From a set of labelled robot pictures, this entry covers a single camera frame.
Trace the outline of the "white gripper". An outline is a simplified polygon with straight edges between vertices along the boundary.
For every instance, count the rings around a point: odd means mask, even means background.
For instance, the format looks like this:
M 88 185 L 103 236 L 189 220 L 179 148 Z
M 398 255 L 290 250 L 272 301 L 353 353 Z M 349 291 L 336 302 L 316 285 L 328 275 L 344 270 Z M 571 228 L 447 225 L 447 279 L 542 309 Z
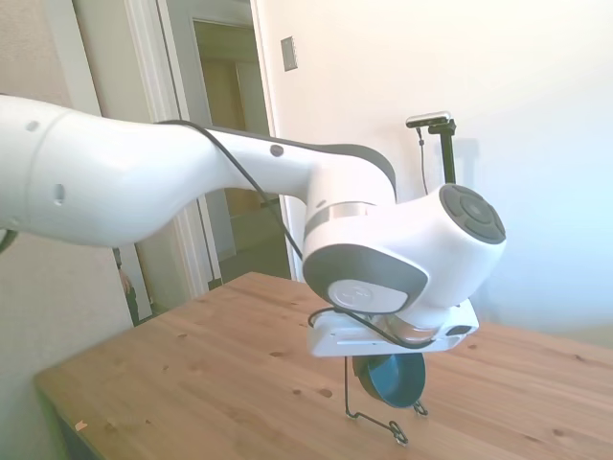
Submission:
M 308 319 L 310 352 L 316 357 L 365 357 L 393 354 L 424 354 L 453 349 L 479 328 L 469 300 L 451 309 L 450 315 L 432 338 L 421 343 L 402 343 L 390 333 L 380 334 L 366 325 L 371 318 L 354 317 L 333 308 L 316 311 Z

